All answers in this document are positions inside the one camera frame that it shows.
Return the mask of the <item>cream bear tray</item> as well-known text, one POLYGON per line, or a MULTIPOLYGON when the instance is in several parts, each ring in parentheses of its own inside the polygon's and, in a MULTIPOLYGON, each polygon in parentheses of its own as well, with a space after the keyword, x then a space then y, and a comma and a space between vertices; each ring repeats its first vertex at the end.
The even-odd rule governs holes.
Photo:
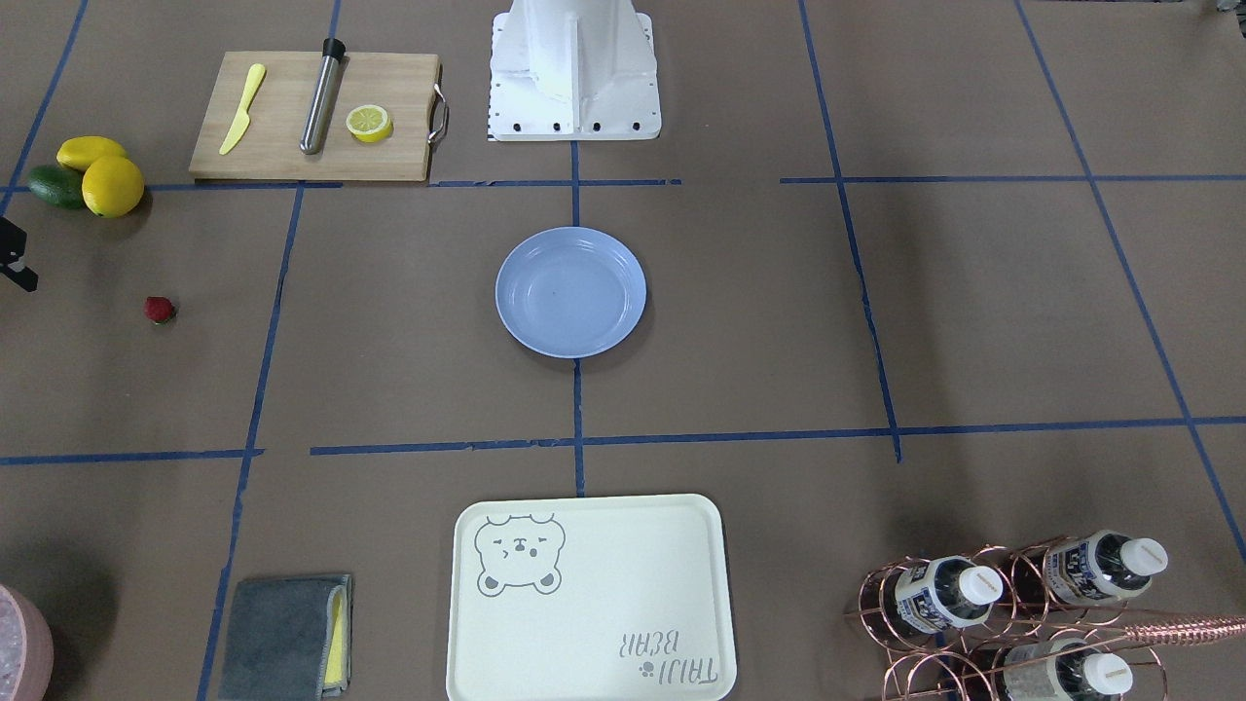
POLYGON ((736 680, 710 498, 481 501, 459 514, 450 700, 724 700, 736 680))

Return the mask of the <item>grey cloth with sponge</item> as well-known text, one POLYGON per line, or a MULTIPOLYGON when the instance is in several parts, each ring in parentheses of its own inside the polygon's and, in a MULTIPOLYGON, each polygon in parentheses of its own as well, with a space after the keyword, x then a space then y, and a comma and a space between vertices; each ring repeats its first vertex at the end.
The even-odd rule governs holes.
POLYGON ((219 700, 328 700, 351 682, 354 576, 247 578, 235 586, 219 700))

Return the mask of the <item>pink bowl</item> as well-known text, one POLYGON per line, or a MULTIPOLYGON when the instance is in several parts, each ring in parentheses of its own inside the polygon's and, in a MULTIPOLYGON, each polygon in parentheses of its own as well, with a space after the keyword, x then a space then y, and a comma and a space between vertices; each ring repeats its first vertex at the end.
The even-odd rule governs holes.
POLYGON ((54 670, 54 637, 44 613, 1 586, 1 700, 44 700, 54 670))

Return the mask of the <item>red strawberry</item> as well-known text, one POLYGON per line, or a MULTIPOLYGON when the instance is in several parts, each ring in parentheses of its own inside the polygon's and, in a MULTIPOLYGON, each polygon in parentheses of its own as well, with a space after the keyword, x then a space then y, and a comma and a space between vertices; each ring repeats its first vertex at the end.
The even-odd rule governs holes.
POLYGON ((174 303, 169 298, 150 296, 146 298, 143 313, 150 322, 164 325, 166 322, 172 322, 174 320, 178 310, 174 308, 174 303))

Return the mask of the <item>yellow lemon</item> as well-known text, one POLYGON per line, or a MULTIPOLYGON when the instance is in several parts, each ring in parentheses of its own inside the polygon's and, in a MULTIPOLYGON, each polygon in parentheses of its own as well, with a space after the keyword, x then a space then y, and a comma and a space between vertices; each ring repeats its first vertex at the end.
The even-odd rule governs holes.
POLYGON ((56 161, 59 166, 85 173, 102 157, 127 156, 128 151, 116 139, 98 134, 83 134, 64 141, 56 152, 56 161))
POLYGON ((93 161, 82 176, 82 200, 90 212, 117 218, 137 208, 146 182, 137 164, 125 156, 105 156, 93 161))

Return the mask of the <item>steel knife sharpener rod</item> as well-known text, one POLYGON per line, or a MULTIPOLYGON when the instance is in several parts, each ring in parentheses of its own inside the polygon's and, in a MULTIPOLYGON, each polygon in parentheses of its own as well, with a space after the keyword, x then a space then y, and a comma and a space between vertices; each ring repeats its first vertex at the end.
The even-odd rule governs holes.
POLYGON ((331 121, 331 111, 336 103, 341 73, 346 59, 346 44, 336 37, 326 37, 321 50, 321 62, 316 71, 315 88, 312 90, 312 105, 307 115, 307 125, 299 141, 302 154, 320 154, 331 121))

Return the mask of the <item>dark bottle white cap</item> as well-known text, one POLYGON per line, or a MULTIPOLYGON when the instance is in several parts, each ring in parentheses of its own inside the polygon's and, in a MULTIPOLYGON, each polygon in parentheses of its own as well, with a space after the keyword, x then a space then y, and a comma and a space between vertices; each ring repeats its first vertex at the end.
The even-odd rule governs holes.
POLYGON ((1104 608, 1140 596, 1169 568, 1160 540, 1100 530, 1054 547, 1042 559, 1045 589, 1072 608, 1104 608))

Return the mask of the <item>yellow plastic knife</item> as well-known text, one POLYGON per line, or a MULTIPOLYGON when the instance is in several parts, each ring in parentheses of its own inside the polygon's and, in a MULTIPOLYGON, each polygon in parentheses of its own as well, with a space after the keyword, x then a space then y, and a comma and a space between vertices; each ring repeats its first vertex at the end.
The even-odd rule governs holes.
POLYGON ((267 67, 263 64, 253 64, 245 71, 245 81, 243 83, 243 92, 240 92, 240 98, 238 101, 235 115, 231 122, 231 128, 218 148, 218 154, 231 154, 231 151, 235 149, 240 139, 244 138, 245 129, 252 125, 252 116, 249 110, 252 103, 265 78, 267 67))

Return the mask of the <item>blue round plate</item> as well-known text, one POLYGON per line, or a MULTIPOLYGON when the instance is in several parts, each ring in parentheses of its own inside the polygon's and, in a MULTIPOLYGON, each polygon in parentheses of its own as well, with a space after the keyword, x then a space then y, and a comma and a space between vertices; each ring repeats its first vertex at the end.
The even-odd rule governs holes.
POLYGON ((552 359, 617 347, 640 324, 648 279, 621 240, 557 227, 520 242, 495 276, 495 311, 520 345, 552 359))

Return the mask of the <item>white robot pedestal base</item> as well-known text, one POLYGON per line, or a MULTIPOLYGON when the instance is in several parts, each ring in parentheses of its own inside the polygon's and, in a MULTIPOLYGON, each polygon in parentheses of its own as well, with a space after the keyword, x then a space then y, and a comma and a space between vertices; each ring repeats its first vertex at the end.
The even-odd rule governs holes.
POLYGON ((490 141, 660 136, 653 22, 632 1, 513 1, 493 16, 490 70, 490 141))

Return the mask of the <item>lemon half slice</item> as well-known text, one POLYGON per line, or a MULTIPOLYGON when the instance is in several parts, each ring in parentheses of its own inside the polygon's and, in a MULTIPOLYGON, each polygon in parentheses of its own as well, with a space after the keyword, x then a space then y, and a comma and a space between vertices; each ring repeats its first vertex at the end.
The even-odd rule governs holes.
POLYGON ((392 134, 392 117, 380 105, 359 105, 346 115, 346 129, 358 142, 383 142, 392 134))

